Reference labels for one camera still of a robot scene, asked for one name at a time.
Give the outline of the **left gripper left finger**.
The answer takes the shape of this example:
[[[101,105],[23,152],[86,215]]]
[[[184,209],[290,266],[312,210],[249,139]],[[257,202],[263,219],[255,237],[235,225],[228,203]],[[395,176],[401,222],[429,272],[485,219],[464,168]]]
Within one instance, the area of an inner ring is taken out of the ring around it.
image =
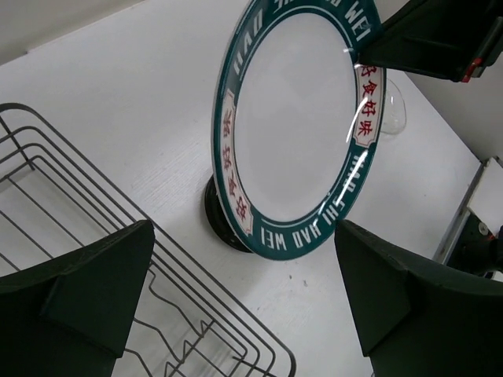
[[[125,351],[155,243],[141,220],[1,278],[3,376],[110,376]]]

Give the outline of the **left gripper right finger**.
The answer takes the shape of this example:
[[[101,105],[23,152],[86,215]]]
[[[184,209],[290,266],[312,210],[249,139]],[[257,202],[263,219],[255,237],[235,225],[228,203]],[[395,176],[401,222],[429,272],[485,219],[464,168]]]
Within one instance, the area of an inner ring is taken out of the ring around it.
[[[434,262],[353,223],[336,255],[375,376],[500,376],[502,284]]]

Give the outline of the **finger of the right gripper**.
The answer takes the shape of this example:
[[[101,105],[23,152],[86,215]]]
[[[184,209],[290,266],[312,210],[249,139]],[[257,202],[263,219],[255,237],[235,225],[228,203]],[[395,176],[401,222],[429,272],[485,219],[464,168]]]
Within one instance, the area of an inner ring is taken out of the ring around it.
[[[362,48],[358,63],[469,82],[501,53],[501,1],[409,1]]]

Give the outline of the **white plate dark rim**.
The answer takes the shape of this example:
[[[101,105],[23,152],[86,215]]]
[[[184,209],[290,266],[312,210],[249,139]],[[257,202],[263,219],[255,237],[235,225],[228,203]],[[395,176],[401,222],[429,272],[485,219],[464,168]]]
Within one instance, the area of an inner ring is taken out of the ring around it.
[[[251,1],[222,60],[213,182],[231,233],[275,261],[320,247],[369,174],[386,71],[360,64],[381,32],[372,1]]]

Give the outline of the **black plate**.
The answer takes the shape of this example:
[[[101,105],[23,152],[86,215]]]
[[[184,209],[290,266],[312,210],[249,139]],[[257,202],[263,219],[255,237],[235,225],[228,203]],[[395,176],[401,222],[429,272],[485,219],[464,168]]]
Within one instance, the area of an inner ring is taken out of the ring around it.
[[[236,251],[251,254],[252,252],[234,234],[227,222],[215,185],[215,179],[211,177],[204,190],[204,210],[207,220],[216,236],[226,245]]]

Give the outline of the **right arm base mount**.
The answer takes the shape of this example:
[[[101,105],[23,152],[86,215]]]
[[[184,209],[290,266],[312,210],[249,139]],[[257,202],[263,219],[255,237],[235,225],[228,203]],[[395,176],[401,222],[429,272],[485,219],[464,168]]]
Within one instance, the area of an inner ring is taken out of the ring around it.
[[[495,236],[470,210],[464,210],[443,248],[443,264],[450,268],[492,280],[502,272],[502,229]]]

